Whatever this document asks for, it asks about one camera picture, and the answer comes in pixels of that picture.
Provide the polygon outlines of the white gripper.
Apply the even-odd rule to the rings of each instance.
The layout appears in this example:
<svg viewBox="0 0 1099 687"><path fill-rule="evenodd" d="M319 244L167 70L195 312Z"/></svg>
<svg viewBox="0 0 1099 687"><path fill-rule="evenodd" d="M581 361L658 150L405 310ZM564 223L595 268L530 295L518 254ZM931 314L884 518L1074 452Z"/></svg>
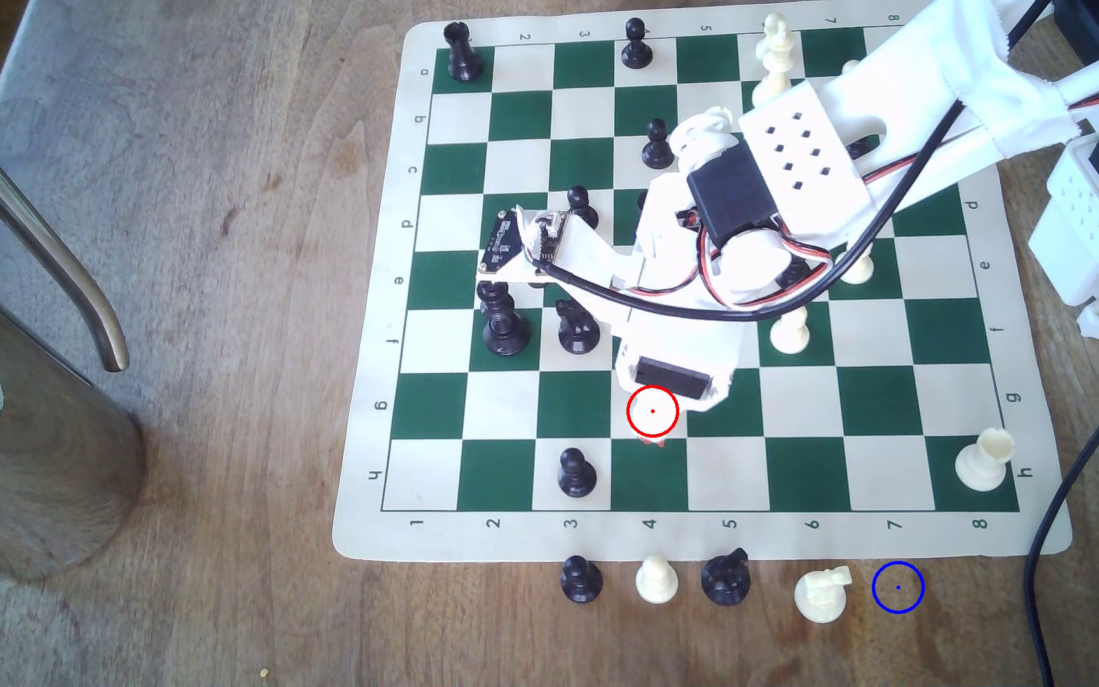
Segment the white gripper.
<svg viewBox="0 0 1099 687"><path fill-rule="evenodd" d="M736 369L759 366L757 324L653 315L635 310L620 331L617 384L628 394L662 386L682 410L706 412L728 398ZM633 401L633 431L663 447L677 425L675 401Z"/></svg>

